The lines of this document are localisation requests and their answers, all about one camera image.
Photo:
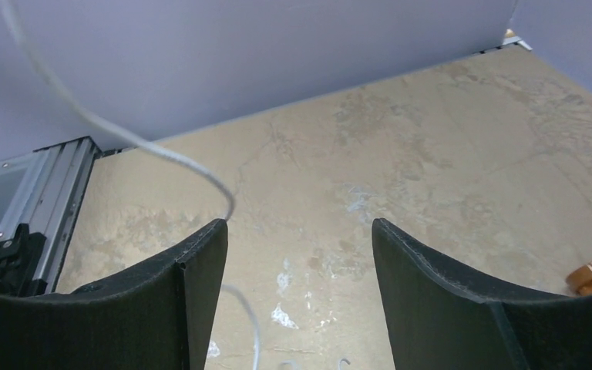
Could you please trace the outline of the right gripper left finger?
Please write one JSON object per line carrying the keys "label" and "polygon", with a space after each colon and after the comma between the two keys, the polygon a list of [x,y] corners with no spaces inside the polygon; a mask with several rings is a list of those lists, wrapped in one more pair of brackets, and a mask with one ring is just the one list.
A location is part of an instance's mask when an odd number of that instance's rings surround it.
{"label": "right gripper left finger", "polygon": [[15,297],[0,282],[0,369],[202,369],[227,223],[69,294]]}

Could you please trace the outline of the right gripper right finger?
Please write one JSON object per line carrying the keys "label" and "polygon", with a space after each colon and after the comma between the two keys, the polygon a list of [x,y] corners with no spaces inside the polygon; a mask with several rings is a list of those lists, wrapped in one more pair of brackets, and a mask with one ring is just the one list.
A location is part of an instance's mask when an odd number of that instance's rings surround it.
{"label": "right gripper right finger", "polygon": [[384,218],[372,249],[397,369],[592,369],[592,295],[501,280]]}

